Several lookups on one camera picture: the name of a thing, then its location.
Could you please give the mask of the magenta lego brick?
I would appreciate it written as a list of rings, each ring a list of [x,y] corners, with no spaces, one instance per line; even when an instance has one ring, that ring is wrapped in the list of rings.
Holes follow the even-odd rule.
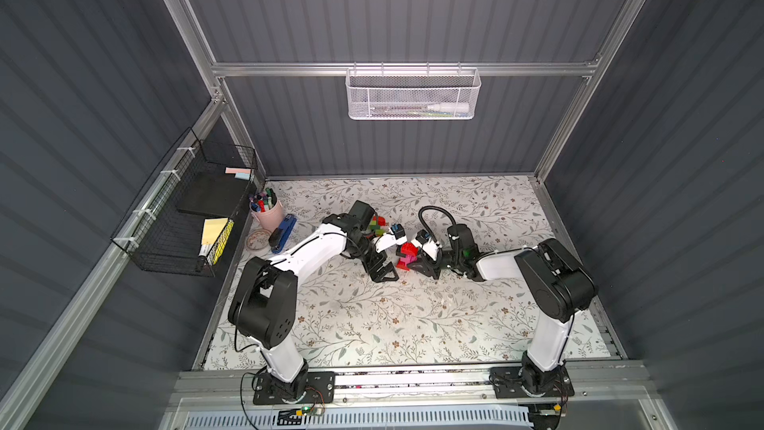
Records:
[[[415,256],[408,256],[408,257],[403,257],[403,258],[399,259],[399,261],[401,261],[403,263],[406,263],[408,266],[411,263],[415,262],[416,260],[417,260],[417,258]]]

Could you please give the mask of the red lego brick rounded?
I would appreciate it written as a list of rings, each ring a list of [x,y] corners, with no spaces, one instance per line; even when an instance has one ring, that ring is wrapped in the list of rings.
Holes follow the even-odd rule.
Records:
[[[418,255],[418,248],[410,242],[406,242],[401,246],[401,254],[408,257],[416,257]]]

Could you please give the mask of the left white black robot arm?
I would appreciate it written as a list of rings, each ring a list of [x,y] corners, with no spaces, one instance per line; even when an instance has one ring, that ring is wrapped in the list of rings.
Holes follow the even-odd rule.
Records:
[[[336,256],[360,261],[374,283],[395,282],[395,266],[386,250],[406,241],[402,225],[392,224],[382,235],[371,229],[375,210],[355,201],[348,213],[332,214],[290,250],[272,259],[252,258],[242,271],[229,308],[236,338],[244,336],[258,348],[275,394],[298,401],[308,385],[308,363],[296,349],[292,328],[300,285]]]

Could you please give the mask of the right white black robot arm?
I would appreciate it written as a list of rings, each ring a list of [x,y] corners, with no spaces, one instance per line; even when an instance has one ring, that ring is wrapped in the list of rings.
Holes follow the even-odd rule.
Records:
[[[515,381],[531,397],[564,391],[564,354],[575,317],[598,294],[582,264],[554,238],[530,248],[481,252],[467,225],[452,225],[447,234],[448,250],[427,228],[404,244],[416,253],[408,268],[433,279],[445,270],[475,282],[523,279],[540,315]]]

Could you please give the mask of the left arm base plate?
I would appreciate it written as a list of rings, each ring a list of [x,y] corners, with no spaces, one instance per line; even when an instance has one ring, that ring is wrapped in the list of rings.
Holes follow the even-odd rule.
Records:
[[[331,371],[307,371],[300,373],[293,382],[283,382],[265,372],[252,384],[252,402],[255,405],[332,403],[336,376]]]

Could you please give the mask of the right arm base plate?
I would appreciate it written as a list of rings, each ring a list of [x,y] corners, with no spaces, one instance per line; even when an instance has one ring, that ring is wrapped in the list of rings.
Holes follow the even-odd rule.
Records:
[[[567,368],[540,371],[533,366],[497,366],[489,370],[489,383],[499,399],[562,398],[575,395]]]

